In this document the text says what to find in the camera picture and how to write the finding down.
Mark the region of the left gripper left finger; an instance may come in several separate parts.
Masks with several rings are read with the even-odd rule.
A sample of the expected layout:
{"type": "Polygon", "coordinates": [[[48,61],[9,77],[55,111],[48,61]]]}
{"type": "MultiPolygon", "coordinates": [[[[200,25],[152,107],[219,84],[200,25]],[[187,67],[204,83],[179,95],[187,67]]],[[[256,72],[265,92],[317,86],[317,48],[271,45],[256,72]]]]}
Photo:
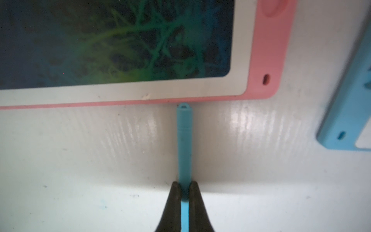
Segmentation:
{"type": "Polygon", "coordinates": [[[181,199],[181,187],[178,182],[173,182],[155,232],[181,231],[181,199]]]}

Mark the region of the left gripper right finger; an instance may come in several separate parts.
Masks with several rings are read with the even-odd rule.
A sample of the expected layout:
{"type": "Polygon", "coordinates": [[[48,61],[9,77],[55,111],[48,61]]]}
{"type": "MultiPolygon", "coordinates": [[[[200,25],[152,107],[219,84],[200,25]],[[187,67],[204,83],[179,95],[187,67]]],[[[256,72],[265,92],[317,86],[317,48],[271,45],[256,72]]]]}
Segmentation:
{"type": "Polygon", "coordinates": [[[188,216],[190,232],[214,232],[199,185],[196,181],[192,181],[189,187],[188,216]]]}

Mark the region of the blue stylus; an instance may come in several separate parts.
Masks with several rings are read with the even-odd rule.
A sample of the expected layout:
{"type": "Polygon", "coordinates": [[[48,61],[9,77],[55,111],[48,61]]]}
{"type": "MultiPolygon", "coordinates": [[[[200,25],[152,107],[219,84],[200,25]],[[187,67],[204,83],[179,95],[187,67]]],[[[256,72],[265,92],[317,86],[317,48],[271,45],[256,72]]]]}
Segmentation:
{"type": "Polygon", "coordinates": [[[187,103],[177,109],[178,182],[181,188],[181,231],[189,232],[189,186],[192,181],[193,110],[187,103]]]}

